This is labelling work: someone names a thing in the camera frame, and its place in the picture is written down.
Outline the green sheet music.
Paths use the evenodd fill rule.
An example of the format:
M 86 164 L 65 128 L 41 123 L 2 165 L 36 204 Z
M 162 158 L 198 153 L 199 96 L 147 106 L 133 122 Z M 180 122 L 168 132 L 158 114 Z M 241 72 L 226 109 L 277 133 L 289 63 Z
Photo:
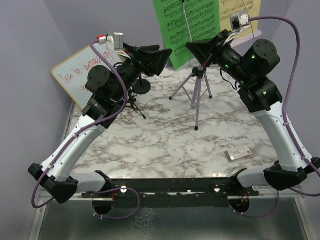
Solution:
M 194 58 L 186 43 L 212 39 L 221 31 L 218 0 L 154 0 L 153 5 L 175 70 Z

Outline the black round-base mic stand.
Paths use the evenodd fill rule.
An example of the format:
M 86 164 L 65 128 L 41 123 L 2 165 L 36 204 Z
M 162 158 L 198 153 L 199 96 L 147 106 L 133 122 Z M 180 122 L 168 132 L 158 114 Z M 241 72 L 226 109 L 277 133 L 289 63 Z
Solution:
M 149 93 L 150 90 L 151 90 L 151 83 L 148 80 L 142 78 L 142 76 L 138 78 L 137 82 L 132 87 L 132 91 L 137 95 L 145 95 Z

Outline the lilac music stand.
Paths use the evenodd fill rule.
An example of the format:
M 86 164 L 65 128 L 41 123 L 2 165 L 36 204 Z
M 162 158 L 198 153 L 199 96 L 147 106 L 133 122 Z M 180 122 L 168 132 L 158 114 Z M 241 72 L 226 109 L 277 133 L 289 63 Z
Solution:
M 230 36 L 225 43 L 231 44 L 234 39 L 235 37 Z M 199 129 L 200 102 L 202 97 L 206 93 L 208 93 L 209 98 L 210 99 L 213 98 L 211 87 L 210 87 L 208 76 L 207 76 L 207 69 L 209 67 L 210 65 L 201 65 L 201 64 L 199 64 L 198 67 L 194 67 L 192 69 L 192 72 L 189 74 L 189 76 L 180 84 L 180 86 L 172 93 L 172 95 L 169 96 L 169 99 L 172 100 L 180 90 L 184 91 L 185 95 L 190 100 L 190 106 L 196 109 L 195 126 L 194 126 L 195 131 Z M 186 83 L 191 78 L 195 78 L 193 95 L 190 95 L 185 88 Z

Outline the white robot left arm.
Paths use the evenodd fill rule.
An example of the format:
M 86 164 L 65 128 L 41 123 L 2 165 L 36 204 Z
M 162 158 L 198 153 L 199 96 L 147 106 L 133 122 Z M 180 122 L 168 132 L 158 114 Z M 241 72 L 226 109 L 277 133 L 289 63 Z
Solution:
M 58 149 L 41 164 L 33 163 L 28 172 L 60 204 L 73 195 L 94 192 L 106 197 L 111 190 L 110 179 L 101 171 L 73 173 L 73 168 L 88 147 L 104 133 L 124 110 L 128 91 L 144 74 L 159 76 L 173 51 L 159 45 L 133 47 L 124 44 L 128 57 L 115 69 L 94 47 L 91 49 L 104 62 L 94 66 L 87 75 L 85 88 L 92 93 L 77 124 Z

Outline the yellow sheet music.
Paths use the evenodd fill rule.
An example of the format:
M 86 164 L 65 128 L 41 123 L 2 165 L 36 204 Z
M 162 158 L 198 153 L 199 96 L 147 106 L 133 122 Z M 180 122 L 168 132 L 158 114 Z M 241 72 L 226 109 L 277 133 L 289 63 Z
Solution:
M 221 30 L 233 31 L 231 17 L 247 15 L 250 17 L 258 17 L 260 15 L 261 0 L 220 0 L 220 28 Z M 253 21 L 241 34 L 237 35 L 234 40 L 248 41 L 262 35 L 258 30 L 258 21 Z

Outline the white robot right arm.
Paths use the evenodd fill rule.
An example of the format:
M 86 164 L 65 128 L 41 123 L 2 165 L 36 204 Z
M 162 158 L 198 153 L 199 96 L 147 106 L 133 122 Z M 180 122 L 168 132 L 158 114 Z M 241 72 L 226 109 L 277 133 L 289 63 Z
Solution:
M 283 191 L 320 171 L 320 159 L 304 148 L 287 114 L 282 112 L 283 97 L 268 74 L 280 62 L 275 45 L 258 39 L 241 56 L 227 41 L 231 31 L 223 30 L 214 38 L 186 43 L 186 48 L 203 68 L 219 66 L 230 75 L 240 89 L 238 94 L 248 111 L 261 123 L 278 157 L 267 168 L 244 169 L 233 175 L 229 189 L 240 196 L 252 186 L 271 186 Z

